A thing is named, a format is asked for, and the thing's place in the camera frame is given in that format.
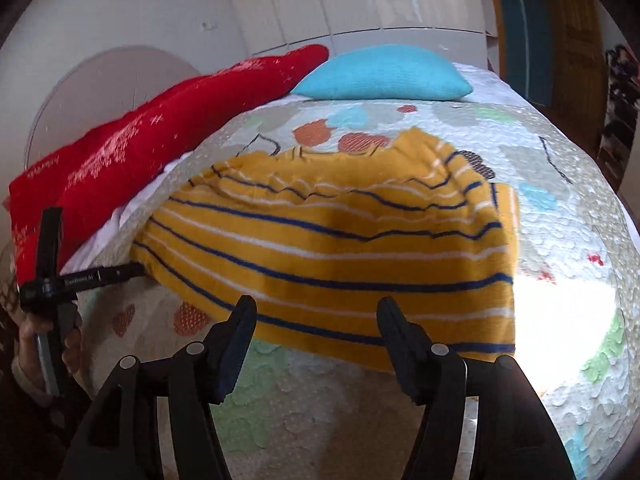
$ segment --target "quilted bedspread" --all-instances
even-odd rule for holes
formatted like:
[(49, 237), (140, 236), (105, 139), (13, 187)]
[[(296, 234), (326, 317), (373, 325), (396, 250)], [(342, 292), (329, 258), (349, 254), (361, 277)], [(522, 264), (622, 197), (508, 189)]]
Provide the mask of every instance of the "quilted bedspread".
[[(533, 110), (384, 100), (295, 102), (242, 114), (173, 170), (94, 263), (125, 261), (159, 203), (214, 162), (300, 144), (320, 152), (386, 146), (411, 126), (450, 142), (487, 180), (517, 191), (516, 359), (577, 478), (596, 479), (638, 413), (640, 256), (595, 163)], [(80, 307), (84, 379), (94, 392), (122, 356), (166, 357), (216, 321), (149, 278), (84, 294)], [(477, 409), (468, 399), (456, 478), (468, 478)], [(382, 480), (401, 476), (422, 410), (391, 374), (254, 339), (238, 386), (212, 413), (235, 479)], [(166, 404), (159, 429), (165, 475), (176, 478)]]

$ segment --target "navy blue stripe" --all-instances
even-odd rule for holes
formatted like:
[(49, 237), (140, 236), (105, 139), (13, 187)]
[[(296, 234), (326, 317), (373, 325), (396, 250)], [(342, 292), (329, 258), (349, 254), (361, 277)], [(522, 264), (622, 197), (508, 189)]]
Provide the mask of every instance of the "navy blue stripe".
[(439, 233), (433, 233), (429, 230), (421, 230), (421, 231), (404, 231), (400, 229), (392, 229), (390, 231), (382, 231), (381, 233), (375, 234), (373, 236), (362, 236), (356, 233), (349, 233), (346, 231), (340, 231), (338, 229), (331, 229), (330, 227), (325, 227), (320, 224), (314, 224), (312, 222), (306, 222), (304, 220), (295, 220), (293, 218), (285, 218), (281, 216), (267, 215), (263, 213), (251, 213), (248, 211), (237, 211), (235, 209), (231, 209), (228, 207), (224, 207), (221, 205), (215, 204), (207, 204), (203, 202), (191, 202), (190, 200), (180, 200), (179, 198), (169, 197), (169, 200), (172, 202), (176, 202), (178, 204), (188, 205), (191, 207), (199, 207), (203, 209), (213, 209), (215, 211), (219, 211), (221, 213), (228, 213), (235, 216), (241, 216), (243, 218), (251, 218), (255, 220), (264, 220), (266, 222), (274, 222), (276, 224), (284, 224), (284, 225), (293, 225), (296, 227), (300, 227), (302, 229), (306, 229), (308, 231), (315, 231), (316, 233), (326, 234), (330, 236), (334, 236), (336, 238), (345, 238), (347, 240), (357, 240), (359, 242), (370, 242), (372, 240), (377, 240), (378, 238), (383, 238), (385, 236), (391, 235), (407, 235), (407, 236), (428, 236), (433, 238), (434, 240), (437, 238), (443, 238), (445, 236), (462, 236), (463, 238), (467, 238), (468, 240), (479, 240), (482, 238), (488, 231), (491, 229), (501, 229), (502, 224), (500, 222), (489, 222), (485, 225), (478, 234), (470, 235), (467, 233), (463, 233), (462, 231), (453, 230), (453, 231), (442, 231)]
[[(151, 254), (158, 261), (158, 263), (160, 263), (160, 265), (162, 265), (168, 272), (170, 272), (172, 275), (178, 278), (191, 290), (201, 295), (203, 298), (206, 298), (206, 300), (209, 300), (212, 303), (215, 303), (216, 305), (219, 305), (220, 307), (228, 311), (232, 311), (234, 309), (234, 306), (232, 304), (221, 300), (217, 296), (214, 296), (208, 290), (205, 290), (204, 288), (201, 288), (200, 286), (195, 285), (193, 282), (185, 278), (175, 269), (171, 268), (150, 247), (137, 241), (134, 241), (133, 244), (144, 249), (149, 254)], [(287, 328), (289, 330), (295, 330), (296, 332), (302, 332), (302, 333), (311, 334), (311, 335), (318, 335), (318, 336), (325, 337), (327, 339), (337, 339), (340, 341), (347, 341), (351, 343), (361, 343), (361, 344), (372, 345), (372, 346), (384, 346), (384, 342), (382, 341), (381, 337), (352, 334), (348, 332), (338, 332), (337, 330), (328, 330), (325, 328), (319, 328), (317, 326), (311, 326), (311, 325), (305, 325), (302, 323), (286, 321), (278, 317), (266, 316), (265, 314), (258, 314), (257, 319), (261, 323), (267, 323), (273, 326)], [(515, 345), (509, 345), (509, 344), (460, 342), (460, 343), (449, 344), (449, 347), (456, 352), (480, 352), (480, 353), (487, 353), (487, 354), (515, 352)]]
[(379, 292), (415, 292), (415, 293), (425, 293), (425, 294), (426, 293), (437, 294), (440, 292), (459, 292), (461, 290), (478, 290), (479, 288), (484, 288), (486, 286), (492, 285), (497, 282), (505, 282), (513, 285), (513, 279), (511, 278), (511, 276), (508, 276), (503, 272), (496, 272), (495, 274), (485, 278), (484, 280), (477, 280), (474, 282), (457, 282), (457, 283), (380, 283), (380, 282), (338, 282), (337, 280), (320, 280), (318, 278), (310, 278), (307, 276), (298, 276), (296, 274), (289, 274), (288, 272), (281, 272), (280, 270), (270, 269), (269, 267), (265, 267), (253, 262), (249, 262), (247, 260), (243, 260), (242, 258), (233, 256), (232, 254), (224, 253), (223, 251), (219, 251), (217, 249), (213, 249), (211, 247), (207, 247), (202, 244), (199, 244), (196, 241), (191, 240), (181, 235), (180, 233), (177, 233), (176, 231), (171, 229), (169, 226), (162, 224), (162, 222), (159, 222), (153, 217), (151, 217), (149, 220), (152, 223), (156, 224), (158, 227), (171, 233), (173, 236), (189, 244), (192, 247), (196, 247), (201, 251), (223, 258), (228, 262), (236, 264), (237, 266), (241, 266), (246, 269), (251, 269), (251, 270), (254, 270), (255, 272), (260, 272), (265, 276), (269, 276), (270, 278), (275, 278), (277, 280), (283, 280), (285, 282), (290, 282), (290, 283), (300, 283), (302, 285), (318, 286), (321, 288), (330, 288), (333, 290), (360, 290), (360, 291), (375, 290)]
[(451, 155), (449, 155), (449, 156), (447, 157), (447, 160), (445, 160), (445, 161), (444, 161), (444, 163), (445, 163), (445, 164), (449, 164), (449, 163), (453, 160), (453, 158), (454, 158), (455, 156), (459, 155), (459, 154), (460, 154), (460, 152), (459, 152), (458, 150), (456, 150), (455, 152), (451, 153)]
[[(275, 189), (274, 187), (269, 186), (268, 184), (262, 184), (260, 182), (249, 182), (247, 180), (242, 180), (241, 178), (237, 178), (231, 175), (223, 175), (221, 174), (216, 168), (212, 167), (211, 168), (216, 175), (219, 178), (227, 178), (229, 180), (233, 180), (234, 182), (237, 182), (238, 184), (243, 184), (244, 186), (251, 186), (251, 187), (259, 187), (261, 189), (267, 189), (268, 191), (271, 191), (272, 193), (278, 194), (281, 193), (283, 191), (290, 191), (292, 193), (294, 193), (297, 197), (301, 198), (302, 200), (306, 200), (307, 198), (309, 198), (310, 196), (320, 196), (322, 198), (338, 198), (339, 195), (325, 195), (323, 193), (309, 193), (308, 195), (304, 195), (302, 193), (300, 193), (297, 189), (293, 188), (293, 187), (283, 187), (280, 190)], [(429, 204), (427, 207), (418, 207), (418, 206), (408, 206), (408, 205), (404, 205), (404, 204), (399, 204), (398, 202), (391, 202), (389, 200), (386, 200), (385, 198), (382, 198), (380, 195), (376, 194), (376, 193), (372, 193), (370, 191), (362, 191), (359, 189), (351, 189), (350, 191), (347, 191), (347, 193), (356, 193), (356, 194), (360, 194), (360, 195), (366, 195), (366, 196), (370, 196), (373, 199), (377, 200), (378, 202), (380, 202), (382, 205), (386, 205), (389, 207), (392, 207), (394, 209), (399, 209), (402, 211), (428, 211), (429, 209), (431, 209), (432, 207), (436, 208), (436, 209), (440, 209), (440, 210), (451, 210), (451, 209), (458, 209), (464, 205), (466, 205), (466, 200), (463, 202), (460, 202), (459, 204), (456, 205), (440, 205), (440, 204), (435, 204), (435, 203), (431, 203)]]
[(418, 179), (417, 179), (417, 178), (415, 178), (415, 177), (411, 177), (411, 178), (410, 178), (409, 180), (407, 180), (406, 182), (417, 182), (418, 184), (421, 184), (422, 186), (426, 187), (427, 189), (434, 190), (434, 189), (438, 189), (439, 187), (446, 186), (446, 185), (449, 183), (449, 180), (451, 180), (451, 174), (450, 174), (450, 173), (447, 175), (446, 179), (444, 179), (441, 183), (436, 184), (436, 185), (435, 185), (435, 186), (433, 186), (433, 187), (432, 187), (432, 186), (429, 186), (429, 184), (427, 184), (427, 183), (425, 183), (425, 182), (423, 182), (423, 181), (421, 181), (421, 180), (418, 180)]
[(466, 186), (465, 189), (462, 190), (462, 193), (466, 195), (472, 189), (475, 189), (476, 187), (480, 187), (480, 186), (482, 186), (482, 182), (478, 182), (478, 181), (472, 182), (471, 184)]
[(495, 208), (498, 209), (498, 195), (495, 192), (495, 184), (490, 182), (491, 184), (491, 199), (494, 201)]

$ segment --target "person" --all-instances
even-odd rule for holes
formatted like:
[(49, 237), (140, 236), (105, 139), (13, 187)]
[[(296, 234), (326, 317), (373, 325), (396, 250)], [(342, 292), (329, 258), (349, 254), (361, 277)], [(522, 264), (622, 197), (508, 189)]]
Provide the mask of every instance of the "person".
[[(58, 399), (46, 393), (35, 337), (53, 325), (34, 314), (22, 315), (19, 321), (10, 373), (0, 373), (0, 478), (53, 479), (58, 476), (68, 443), (56, 424), (61, 416)], [(81, 324), (78, 316), (77, 328), (65, 339), (62, 359), (70, 374), (81, 367)]]

